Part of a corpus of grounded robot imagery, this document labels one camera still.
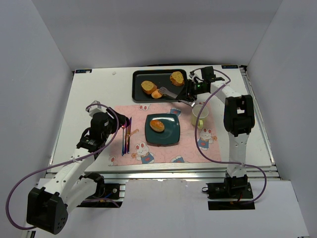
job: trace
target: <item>bun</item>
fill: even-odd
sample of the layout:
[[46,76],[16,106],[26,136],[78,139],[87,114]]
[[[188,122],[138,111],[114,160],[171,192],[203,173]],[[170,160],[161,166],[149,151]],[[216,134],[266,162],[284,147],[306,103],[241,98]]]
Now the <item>bun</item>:
[[155,90],[155,91],[151,94],[151,96],[152,96],[152,98],[154,98],[154,99],[159,99],[159,98],[161,98],[161,97],[163,96],[163,94],[161,94],[161,93],[159,92],[159,90],[157,89],[157,90]]
[[160,120],[150,121],[150,127],[156,132],[162,132],[165,129],[163,122],[161,122]]
[[185,84],[184,77],[181,72],[176,71],[172,73],[172,75],[169,77],[170,81],[172,81],[172,84],[175,86],[182,86]]
[[150,81],[143,81],[141,83],[141,87],[146,94],[151,94],[157,90],[157,86]]

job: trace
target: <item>cup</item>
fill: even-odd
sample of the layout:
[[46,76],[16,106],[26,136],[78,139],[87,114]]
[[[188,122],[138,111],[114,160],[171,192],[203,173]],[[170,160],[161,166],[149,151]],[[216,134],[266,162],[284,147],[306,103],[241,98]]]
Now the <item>cup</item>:
[[[198,105],[195,105],[192,109],[191,124],[194,126],[196,125],[197,116],[198,116],[198,113],[202,107],[203,107],[203,105],[198,104]],[[199,117],[198,129],[203,128],[204,122],[206,121],[206,118],[208,117],[208,115],[209,115],[209,111],[208,111],[207,107],[204,107],[204,109]]]

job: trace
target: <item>baking tray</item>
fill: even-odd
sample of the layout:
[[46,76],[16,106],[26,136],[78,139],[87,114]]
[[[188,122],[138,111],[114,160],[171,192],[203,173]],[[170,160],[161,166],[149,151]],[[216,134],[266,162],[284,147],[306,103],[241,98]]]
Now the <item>baking tray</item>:
[[175,86],[169,77],[173,72],[182,73],[184,80],[187,80],[187,73],[183,69],[158,69],[158,70],[138,70],[133,73],[132,79],[132,99],[137,103],[161,103],[161,102],[177,102],[168,96],[162,96],[159,99],[152,98],[151,95],[143,92],[141,83],[143,81],[151,81],[158,89],[160,87],[167,88],[170,92],[179,94],[184,86]]

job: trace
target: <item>yellow-green handle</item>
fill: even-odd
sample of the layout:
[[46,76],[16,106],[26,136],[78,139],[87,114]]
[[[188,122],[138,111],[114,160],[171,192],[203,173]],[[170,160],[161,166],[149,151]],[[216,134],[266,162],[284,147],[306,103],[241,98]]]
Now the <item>yellow-green handle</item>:
[[202,128],[203,128],[203,126],[204,126],[204,122],[203,122],[203,120],[199,120],[199,122],[198,122],[198,129],[199,130],[201,130]]

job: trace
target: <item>dark green square plate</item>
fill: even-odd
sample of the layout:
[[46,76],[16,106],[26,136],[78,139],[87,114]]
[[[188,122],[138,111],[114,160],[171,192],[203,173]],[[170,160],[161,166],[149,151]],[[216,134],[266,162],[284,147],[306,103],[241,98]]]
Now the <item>dark green square plate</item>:
[[[150,127],[150,121],[160,120],[165,127],[162,132],[156,132]],[[177,115],[169,113],[150,114],[145,121],[145,139],[150,144],[170,145],[179,141],[180,125]]]

